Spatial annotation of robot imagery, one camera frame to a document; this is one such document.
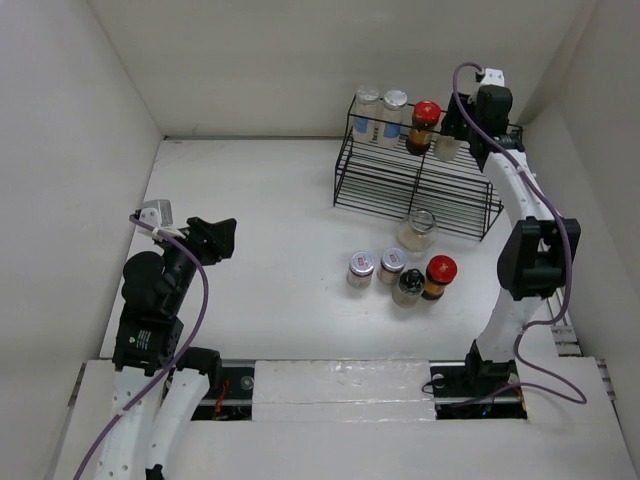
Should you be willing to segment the tall jar blue label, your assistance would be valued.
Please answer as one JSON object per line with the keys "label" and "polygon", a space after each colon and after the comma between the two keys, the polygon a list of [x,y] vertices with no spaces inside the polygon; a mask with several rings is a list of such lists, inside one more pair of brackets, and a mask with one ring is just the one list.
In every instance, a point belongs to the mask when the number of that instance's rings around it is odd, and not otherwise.
{"label": "tall jar blue label", "polygon": [[394,148],[397,145],[407,103],[408,96],[402,90],[389,90],[384,94],[377,135],[381,147]]}
{"label": "tall jar blue label", "polygon": [[374,85],[361,85],[355,93],[352,136],[355,141],[370,142],[375,133],[379,89]]}

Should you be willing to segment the black cap white powder bottle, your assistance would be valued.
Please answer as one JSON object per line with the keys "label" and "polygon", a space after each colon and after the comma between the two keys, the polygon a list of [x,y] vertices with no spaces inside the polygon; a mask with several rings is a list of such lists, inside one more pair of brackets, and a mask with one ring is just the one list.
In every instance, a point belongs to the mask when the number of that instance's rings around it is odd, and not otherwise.
{"label": "black cap white powder bottle", "polygon": [[443,162],[455,159],[461,146],[461,141],[450,136],[439,135],[433,147],[434,155]]}

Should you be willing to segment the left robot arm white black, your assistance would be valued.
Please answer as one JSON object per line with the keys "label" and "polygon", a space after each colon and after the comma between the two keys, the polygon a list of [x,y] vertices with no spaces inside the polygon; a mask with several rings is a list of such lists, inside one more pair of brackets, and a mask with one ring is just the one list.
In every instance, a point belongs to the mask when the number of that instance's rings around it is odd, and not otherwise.
{"label": "left robot arm white black", "polygon": [[169,479],[196,408],[223,382],[219,353],[193,346],[179,311],[195,276],[210,292],[205,269],[232,257],[237,222],[191,217],[176,229],[151,208],[130,220],[161,250],[123,268],[111,418],[87,454],[98,458],[97,479]]}

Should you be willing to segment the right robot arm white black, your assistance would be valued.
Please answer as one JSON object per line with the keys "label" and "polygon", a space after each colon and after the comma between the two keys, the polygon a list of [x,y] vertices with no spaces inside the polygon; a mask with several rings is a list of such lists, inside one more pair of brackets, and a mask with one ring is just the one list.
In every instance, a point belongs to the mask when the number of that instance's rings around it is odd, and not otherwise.
{"label": "right robot arm white black", "polygon": [[471,156],[492,183],[512,227],[497,260],[500,293],[488,323],[462,367],[443,375],[441,395],[452,407],[485,403],[509,390],[521,362],[524,334],[539,325],[535,314],[558,289],[569,291],[581,227],[563,217],[542,193],[521,139],[509,133],[512,95],[482,85],[473,95],[454,91],[442,132],[469,143]]}

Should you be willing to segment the red lid dark sauce jar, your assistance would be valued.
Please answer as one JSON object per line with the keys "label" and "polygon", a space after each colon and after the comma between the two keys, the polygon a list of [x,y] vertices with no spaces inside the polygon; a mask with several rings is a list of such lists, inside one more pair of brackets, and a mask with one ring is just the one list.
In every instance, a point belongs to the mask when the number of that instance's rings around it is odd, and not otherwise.
{"label": "red lid dark sauce jar", "polygon": [[441,112],[441,107],[429,100],[423,100],[415,104],[412,112],[411,128],[405,142],[406,149],[410,154],[422,156],[429,150]]}

